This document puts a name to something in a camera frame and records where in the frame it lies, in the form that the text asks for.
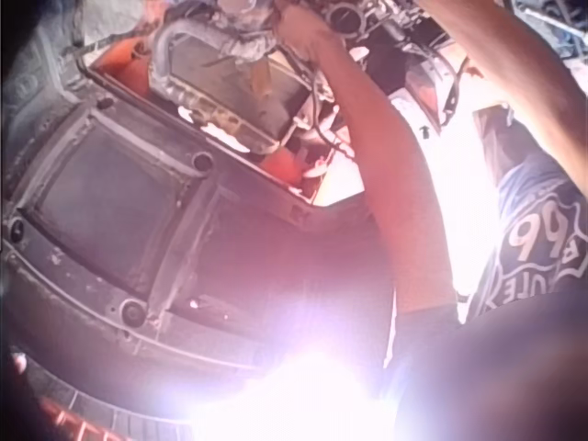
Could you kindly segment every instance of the bright light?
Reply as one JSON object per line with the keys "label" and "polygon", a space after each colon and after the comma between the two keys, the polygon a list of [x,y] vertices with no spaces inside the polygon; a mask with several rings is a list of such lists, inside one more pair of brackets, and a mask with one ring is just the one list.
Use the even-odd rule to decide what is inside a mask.
{"label": "bright light", "polygon": [[232,400],[195,409],[205,441],[390,439],[388,409],[353,376],[320,354],[293,358]]}
{"label": "bright light", "polygon": [[219,141],[223,141],[225,144],[227,144],[229,147],[236,150],[237,152],[249,153],[251,151],[247,147],[242,145],[240,142],[238,142],[234,136],[230,135],[220,127],[215,126],[211,122],[209,122],[206,126],[203,126],[202,131],[204,131],[208,135],[214,136]]}
{"label": "bright light", "polygon": [[190,110],[189,108],[185,108],[184,106],[180,106],[177,108],[177,114],[182,119],[185,119],[187,122],[194,124],[194,120],[192,119],[192,110]]}

